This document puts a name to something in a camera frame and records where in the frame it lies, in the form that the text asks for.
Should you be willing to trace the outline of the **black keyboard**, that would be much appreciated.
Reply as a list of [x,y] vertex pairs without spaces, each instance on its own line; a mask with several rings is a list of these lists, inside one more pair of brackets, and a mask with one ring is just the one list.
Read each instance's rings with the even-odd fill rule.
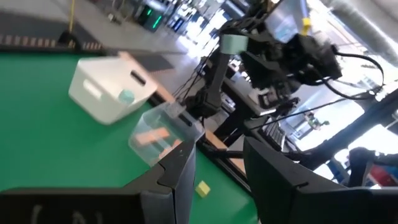
[[276,151],[281,151],[285,144],[285,131],[280,127],[279,122],[268,124],[257,131],[262,138]]

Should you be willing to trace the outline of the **short tan block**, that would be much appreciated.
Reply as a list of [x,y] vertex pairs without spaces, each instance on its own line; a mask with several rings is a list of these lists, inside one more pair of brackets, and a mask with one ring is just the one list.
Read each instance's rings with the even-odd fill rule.
[[179,144],[181,144],[182,141],[179,139],[176,139],[174,143],[171,146],[166,147],[160,154],[159,154],[159,159],[163,159],[168,153],[170,153],[173,149],[175,149]]

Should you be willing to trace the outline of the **clear plastic bin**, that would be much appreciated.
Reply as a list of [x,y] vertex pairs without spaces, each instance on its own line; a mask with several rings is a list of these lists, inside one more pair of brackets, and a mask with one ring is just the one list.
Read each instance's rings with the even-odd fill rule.
[[[140,146],[134,140],[139,133],[151,129],[166,128],[170,136],[160,139],[151,144]],[[160,161],[159,154],[168,146],[171,146],[176,139],[182,142],[186,140],[199,140],[205,129],[199,120],[193,118],[184,106],[177,102],[162,103],[142,114],[139,122],[128,140],[130,148],[149,166],[154,166]]]

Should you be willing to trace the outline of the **black hazard-striped floor mat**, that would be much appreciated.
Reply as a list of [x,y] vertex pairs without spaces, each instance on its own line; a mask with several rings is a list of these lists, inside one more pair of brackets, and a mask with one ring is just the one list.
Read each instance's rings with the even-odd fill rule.
[[0,52],[104,53],[103,45],[77,22],[73,24],[73,33],[81,49],[58,43],[67,28],[68,22],[57,19],[0,11]]

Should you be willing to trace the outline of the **yellow cube block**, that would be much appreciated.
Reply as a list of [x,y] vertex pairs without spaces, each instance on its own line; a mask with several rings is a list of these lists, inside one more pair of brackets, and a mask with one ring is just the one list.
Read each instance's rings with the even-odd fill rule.
[[206,182],[201,181],[196,187],[195,192],[201,197],[206,197],[210,192],[210,187],[206,184]]

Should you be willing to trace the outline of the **black stand beam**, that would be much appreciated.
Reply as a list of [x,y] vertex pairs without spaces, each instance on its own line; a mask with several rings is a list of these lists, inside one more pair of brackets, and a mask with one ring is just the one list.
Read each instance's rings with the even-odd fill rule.
[[329,161],[337,152],[349,146],[354,140],[377,124],[387,126],[392,122],[392,114],[398,109],[398,89],[381,101],[373,104],[359,118],[339,131],[332,138],[324,141],[304,153],[289,153],[287,157],[311,170],[315,170]]

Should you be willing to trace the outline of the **yellow tape tag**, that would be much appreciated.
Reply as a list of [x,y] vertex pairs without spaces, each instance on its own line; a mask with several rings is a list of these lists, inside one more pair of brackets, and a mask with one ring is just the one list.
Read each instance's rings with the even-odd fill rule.
[[303,23],[303,27],[302,27],[302,30],[301,30],[300,33],[302,35],[309,35],[310,30],[312,28],[311,19],[309,17],[304,17],[302,19],[302,23]]

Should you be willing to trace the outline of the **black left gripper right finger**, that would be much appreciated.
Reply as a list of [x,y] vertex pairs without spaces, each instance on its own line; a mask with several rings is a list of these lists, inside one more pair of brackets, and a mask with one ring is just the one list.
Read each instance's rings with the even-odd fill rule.
[[285,157],[255,138],[244,138],[248,184],[262,224],[326,224],[322,193],[344,187]]

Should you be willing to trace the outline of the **mint cube block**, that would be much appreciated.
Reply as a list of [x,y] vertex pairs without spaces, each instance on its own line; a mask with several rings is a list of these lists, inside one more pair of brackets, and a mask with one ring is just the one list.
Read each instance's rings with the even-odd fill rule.
[[246,36],[225,34],[221,36],[220,52],[222,54],[236,55],[247,50],[248,38]]

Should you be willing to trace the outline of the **white plastic bin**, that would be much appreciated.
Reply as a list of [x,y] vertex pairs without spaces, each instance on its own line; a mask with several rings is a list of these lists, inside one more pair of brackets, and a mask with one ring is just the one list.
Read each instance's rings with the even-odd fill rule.
[[158,85],[137,62],[121,57],[80,59],[69,97],[101,124],[113,124],[138,110]]

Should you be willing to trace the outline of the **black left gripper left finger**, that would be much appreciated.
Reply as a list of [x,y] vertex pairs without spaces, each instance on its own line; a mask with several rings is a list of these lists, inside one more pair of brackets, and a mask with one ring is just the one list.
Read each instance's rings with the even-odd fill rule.
[[181,142],[124,186],[136,196],[142,224],[188,224],[196,167],[195,141]]

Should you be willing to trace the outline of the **silver ventilation duct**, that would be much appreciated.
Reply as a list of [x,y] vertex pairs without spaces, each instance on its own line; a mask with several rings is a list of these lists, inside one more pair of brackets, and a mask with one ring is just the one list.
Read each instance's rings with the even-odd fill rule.
[[398,52],[381,31],[347,0],[320,0],[374,54],[398,67]]

